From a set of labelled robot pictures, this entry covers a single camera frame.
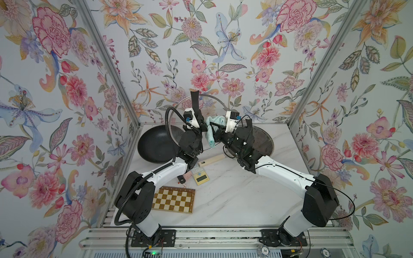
wooden pan handle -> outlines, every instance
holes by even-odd
[[[217,161],[220,161],[220,160],[222,160],[222,159],[224,159],[224,158],[225,158],[225,155],[224,155],[224,154],[220,154],[220,155],[214,156],[214,157],[212,157],[212,158],[206,159],[206,160],[204,160],[204,161],[200,161],[200,162],[198,162],[198,164],[199,164],[200,167],[205,167],[205,166],[207,166],[207,165],[211,165],[212,163],[215,163],[215,162],[217,162]]]

black cable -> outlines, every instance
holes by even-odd
[[[145,176],[144,178],[142,178],[137,184],[135,184],[135,186],[134,186],[134,187],[128,192],[128,194],[126,195],[125,200],[123,201],[121,207],[119,208],[118,212],[116,213],[115,221],[114,221],[114,223],[115,223],[116,226],[120,226],[120,225],[123,225],[123,224],[126,224],[126,223],[132,223],[131,220],[119,221],[119,218],[120,218],[120,216],[121,216],[121,214],[122,214],[123,209],[125,208],[126,203],[129,201],[129,199],[132,197],[132,195],[135,193],[135,191],[136,191],[136,190],[139,190],[139,189],[142,187],[143,183],[144,183],[147,179],[149,179],[151,176],[153,176],[154,174],[158,173],[159,171],[162,171],[162,170],[164,170],[164,169],[166,169],[167,167],[172,166],[172,165],[173,165],[172,162],[169,162],[168,164],[165,164],[165,165],[163,165],[162,167],[157,168],[155,171],[153,171],[152,173],[149,173],[147,176]]]
[[[310,182],[314,182],[314,183],[319,184],[319,185],[327,186],[327,187],[329,187],[329,188],[332,188],[332,189],[337,190],[337,191],[339,191],[340,193],[344,194],[344,195],[350,200],[350,202],[353,204],[353,211],[352,211],[349,215],[344,216],[344,217],[342,217],[342,218],[329,219],[329,220],[342,220],[342,219],[344,219],[344,218],[350,217],[350,216],[353,215],[354,212],[356,211],[356,205],[354,204],[353,200],[352,200],[347,194],[345,194],[344,192],[338,190],[337,188],[334,188],[334,187],[329,186],[329,185],[325,185],[325,184],[320,183],[320,182],[316,182],[316,181],[313,181],[313,180],[309,180],[308,178],[303,177],[302,175],[297,174],[297,173],[295,173],[294,171],[291,171],[290,169],[288,169],[288,168],[286,168],[286,167],[283,167],[283,166],[280,166],[280,165],[277,165],[277,164],[264,164],[264,165],[261,165],[261,166],[259,166],[259,167],[257,167],[257,168],[260,168],[260,167],[263,167],[263,166],[268,166],[268,165],[281,167],[281,168],[283,168],[283,169],[286,169],[286,170],[290,171],[291,173],[296,174],[297,176],[299,176],[299,177],[301,177],[301,178],[305,178],[305,180],[308,180],[308,181],[310,181]]]
[[[131,233],[131,229],[132,229],[132,225],[130,225],[128,230],[126,231],[125,252],[126,252],[126,257],[127,258],[131,258],[131,256],[129,255],[129,248],[128,248],[129,238],[130,238],[129,234]]]
[[[308,252],[308,254],[307,254],[306,258],[309,256],[310,251],[311,251],[311,239],[310,239],[310,232],[307,230],[307,233],[308,233],[308,235],[309,235],[309,245],[310,245],[310,249],[309,249],[309,252]]]

black mounting plate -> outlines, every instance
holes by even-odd
[[[284,246],[282,243],[280,243],[277,233],[278,233],[278,230],[276,229],[261,230],[261,237],[259,238],[259,241],[266,246],[271,246],[271,247]],[[304,233],[302,232],[299,236],[297,236],[297,238],[295,238],[291,242],[291,245],[289,246],[307,246],[307,245],[308,245],[307,239],[304,236]]]
[[[164,247],[174,247],[175,246],[176,230],[162,230],[160,239],[163,240]],[[148,247],[151,243],[148,243],[146,238],[141,232],[136,230],[133,232],[131,247]]]

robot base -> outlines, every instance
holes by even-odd
[[[159,239],[163,239],[163,247],[174,247],[175,246],[176,230],[162,230]],[[132,236],[131,247],[148,247],[152,245],[143,233],[135,230]]]
[[[290,241],[290,244],[284,244],[285,239],[280,236],[278,229],[277,230],[261,230],[261,237],[259,238],[260,243],[271,246],[271,247],[278,247],[282,246],[307,246],[307,239],[304,236],[304,233],[301,233]]]

blue flower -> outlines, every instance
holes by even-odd
[[[244,115],[249,115],[249,117],[252,119],[253,122],[259,121],[259,122],[264,122],[268,118],[264,118],[262,116],[259,116],[259,109],[255,109],[251,111],[251,107],[243,106],[244,109]]]
[[[30,145],[30,152],[35,152],[43,143],[43,137],[37,130],[40,122],[51,123],[59,119],[62,113],[61,109],[44,109],[42,111],[31,110],[35,108],[32,96],[26,88],[15,85],[16,91],[9,91],[9,102],[14,107],[10,107],[0,101],[0,117],[4,118],[8,127],[16,125],[25,125],[29,127],[33,134],[33,141]]]
[[[237,41],[241,37],[241,29],[238,28],[235,32],[229,32],[228,36],[226,35],[227,29],[227,18],[222,13],[216,14],[216,26],[215,26],[215,33],[218,36],[218,44],[222,46],[222,54],[220,57],[215,58],[212,60],[214,63],[221,63],[224,61],[225,55],[230,52],[232,57],[235,60],[244,60],[246,57],[242,55],[242,52],[237,50],[234,45],[237,44]]]
[[[77,189],[76,192],[77,192],[76,196],[78,197],[78,201],[83,202],[85,199],[87,188],[84,187],[83,185],[79,185],[79,189]]]
[[[115,146],[116,146],[116,148],[113,147],[113,146],[111,146],[111,147],[109,147],[109,148],[107,149],[107,152],[110,153],[110,154],[112,154],[113,156],[116,156],[116,155],[118,155],[119,153],[120,153],[122,156],[124,156],[124,155],[125,155],[125,150],[124,150],[124,148],[125,148],[125,146],[126,146],[127,141],[128,141],[128,139],[126,139],[125,142],[123,142],[123,143],[121,144],[121,141],[119,140],[119,138],[116,138],[116,141],[115,141]]]
[[[339,176],[341,178],[341,181],[343,182],[348,182],[349,179],[351,178],[350,172],[345,169],[339,170],[336,173],[337,173],[337,176]]]

